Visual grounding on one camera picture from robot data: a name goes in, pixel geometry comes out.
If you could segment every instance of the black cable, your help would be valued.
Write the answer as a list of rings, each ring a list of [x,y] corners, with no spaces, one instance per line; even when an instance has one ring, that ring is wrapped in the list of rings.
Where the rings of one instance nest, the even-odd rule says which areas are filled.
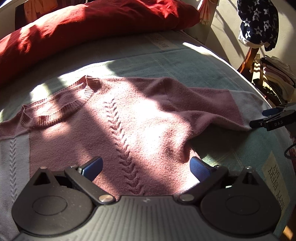
[[[284,153],[284,156],[285,156],[286,158],[290,159],[290,160],[292,160],[293,158],[296,158],[296,157],[291,157],[291,156],[288,156],[288,155],[287,155],[287,152],[288,152],[291,148],[293,148],[294,146],[296,146],[296,143],[294,143],[293,145],[289,146],[289,147],[285,150],[285,153]]]

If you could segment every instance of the beige fabric label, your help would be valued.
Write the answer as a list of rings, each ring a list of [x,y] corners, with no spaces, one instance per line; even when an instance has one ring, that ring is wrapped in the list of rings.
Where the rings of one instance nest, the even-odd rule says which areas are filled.
[[[162,50],[178,48],[177,45],[168,41],[164,36],[158,33],[146,34],[145,38],[147,38],[151,43],[153,43],[155,46],[159,47]]]
[[[286,208],[288,207],[288,204],[290,203],[290,197],[283,179],[283,175],[272,152],[270,152],[269,157],[263,165],[262,172],[266,179],[267,186],[279,202],[282,218]]]

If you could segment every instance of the white wall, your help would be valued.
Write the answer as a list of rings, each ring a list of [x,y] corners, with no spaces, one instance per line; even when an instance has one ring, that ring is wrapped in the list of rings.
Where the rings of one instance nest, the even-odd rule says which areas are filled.
[[[272,0],[279,12],[279,38],[275,49],[265,52],[263,56],[276,56],[291,65],[296,72],[296,11],[284,0]],[[238,40],[241,19],[237,14],[236,0],[221,0],[216,9],[211,30],[205,45],[221,57],[228,58],[234,68],[242,63],[248,47]]]
[[[0,39],[15,30],[15,8],[26,0],[12,0],[0,8]]]

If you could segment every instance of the cable knit pattern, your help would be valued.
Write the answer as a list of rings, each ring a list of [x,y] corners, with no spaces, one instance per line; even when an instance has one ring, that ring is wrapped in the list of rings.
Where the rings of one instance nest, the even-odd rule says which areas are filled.
[[[104,102],[106,105],[106,114],[110,123],[110,128],[114,136],[115,146],[119,157],[119,163],[122,165],[126,183],[129,185],[129,190],[134,195],[144,195],[145,191],[141,184],[141,179],[136,167],[132,160],[129,146],[122,128],[122,123],[119,118],[117,105],[115,99],[110,102]]]
[[[12,198],[12,202],[14,203],[14,201],[17,198],[17,187],[16,187],[16,166],[15,166],[15,141],[16,138],[12,139],[10,141],[10,187],[11,187],[11,198]]]

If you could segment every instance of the bed sheet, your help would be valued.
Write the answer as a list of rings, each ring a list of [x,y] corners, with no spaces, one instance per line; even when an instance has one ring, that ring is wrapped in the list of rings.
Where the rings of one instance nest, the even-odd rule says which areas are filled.
[[[23,104],[46,98],[86,74],[169,76],[188,87],[250,91],[261,97],[246,79],[199,42],[181,31],[167,31],[97,40],[40,62],[0,90],[0,121],[13,117]],[[275,230],[279,236],[296,202],[295,174],[291,162],[283,155],[291,144],[286,129],[245,133],[210,126],[191,142],[202,160],[212,166],[225,165],[231,170],[256,168],[282,205],[282,216]],[[22,175],[22,180],[29,180],[24,169]]]

